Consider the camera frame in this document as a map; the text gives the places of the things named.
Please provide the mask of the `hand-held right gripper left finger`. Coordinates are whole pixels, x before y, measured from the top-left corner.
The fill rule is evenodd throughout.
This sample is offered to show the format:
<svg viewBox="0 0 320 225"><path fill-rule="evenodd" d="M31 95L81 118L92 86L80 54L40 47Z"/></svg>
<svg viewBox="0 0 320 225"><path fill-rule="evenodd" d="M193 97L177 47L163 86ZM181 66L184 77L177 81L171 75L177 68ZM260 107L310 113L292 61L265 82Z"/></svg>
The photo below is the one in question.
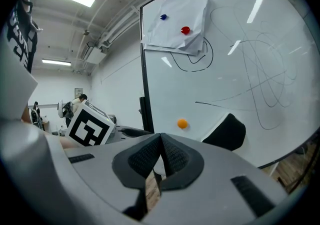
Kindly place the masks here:
<svg viewBox="0 0 320 225"><path fill-rule="evenodd" d="M70 148L65 154L79 177L113 210L142 219L161 198L163 177L154 166L159 160L155 134L100 146Z"/></svg>

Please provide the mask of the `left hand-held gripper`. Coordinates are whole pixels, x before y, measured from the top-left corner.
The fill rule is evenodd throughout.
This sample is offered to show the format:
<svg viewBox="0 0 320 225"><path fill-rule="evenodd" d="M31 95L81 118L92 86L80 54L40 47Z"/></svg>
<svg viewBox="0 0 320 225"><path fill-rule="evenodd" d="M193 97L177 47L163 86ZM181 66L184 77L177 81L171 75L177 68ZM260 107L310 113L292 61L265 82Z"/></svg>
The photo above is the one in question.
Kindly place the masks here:
<svg viewBox="0 0 320 225"><path fill-rule="evenodd" d="M115 128L116 125L104 111L85 100L78 106L65 137L81 147L99 146L106 144ZM117 126L117 131L129 138L152 134L126 126Z"/></svg>

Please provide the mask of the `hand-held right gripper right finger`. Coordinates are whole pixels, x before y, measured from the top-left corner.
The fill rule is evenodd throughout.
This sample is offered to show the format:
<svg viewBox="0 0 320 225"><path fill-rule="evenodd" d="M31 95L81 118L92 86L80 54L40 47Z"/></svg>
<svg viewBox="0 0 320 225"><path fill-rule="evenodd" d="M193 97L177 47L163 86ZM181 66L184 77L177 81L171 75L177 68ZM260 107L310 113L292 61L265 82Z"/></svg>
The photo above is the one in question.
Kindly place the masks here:
<svg viewBox="0 0 320 225"><path fill-rule="evenodd" d="M188 187L162 191L143 223L277 223L288 196L271 177L236 153L173 134L161 136L197 151L201 174Z"/></svg>

